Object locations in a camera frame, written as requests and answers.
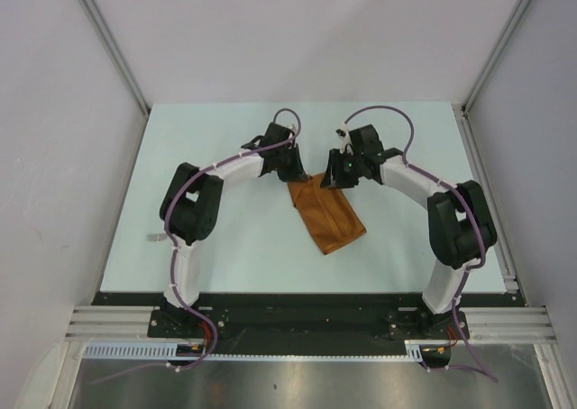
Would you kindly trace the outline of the orange cloth napkin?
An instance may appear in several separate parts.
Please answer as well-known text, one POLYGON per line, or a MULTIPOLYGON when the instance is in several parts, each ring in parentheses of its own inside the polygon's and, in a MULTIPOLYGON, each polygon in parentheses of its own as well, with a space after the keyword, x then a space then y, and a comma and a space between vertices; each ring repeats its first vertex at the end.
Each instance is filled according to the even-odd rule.
POLYGON ((289 182, 288 190, 313 242, 328 255, 367 231, 342 190, 321 187, 323 178, 319 173, 306 182, 289 182))

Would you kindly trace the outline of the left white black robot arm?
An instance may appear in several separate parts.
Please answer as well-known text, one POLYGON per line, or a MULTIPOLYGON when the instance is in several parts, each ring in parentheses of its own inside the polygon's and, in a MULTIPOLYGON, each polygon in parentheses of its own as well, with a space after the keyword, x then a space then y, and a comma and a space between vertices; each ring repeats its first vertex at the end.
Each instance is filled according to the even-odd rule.
POLYGON ((189 308, 199 298, 198 252, 215 228, 224 193, 271 172, 282 182, 306 181, 297 144, 300 130, 300 126, 272 122, 263 135, 231 157, 205 168, 189 163, 177 167, 160 207, 164 231, 172 243, 164 296, 176 306, 167 324, 177 335, 187 337, 199 325, 198 313, 189 308))

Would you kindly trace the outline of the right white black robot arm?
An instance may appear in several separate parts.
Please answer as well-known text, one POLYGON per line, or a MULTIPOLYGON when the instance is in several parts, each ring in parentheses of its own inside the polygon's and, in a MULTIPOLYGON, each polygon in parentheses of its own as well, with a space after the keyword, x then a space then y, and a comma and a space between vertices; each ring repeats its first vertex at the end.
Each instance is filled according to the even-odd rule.
POLYGON ((342 144, 329 151, 322 188, 353 188, 364 177, 399 191, 427 212, 435 266, 416 327, 423 336, 436 338, 448 327, 446 313, 458 305, 466 275, 484 264, 488 248, 497 241, 482 187, 473 180, 451 184, 408 162, 403 151, 384 149, 371 124, 336 133, 342 144))

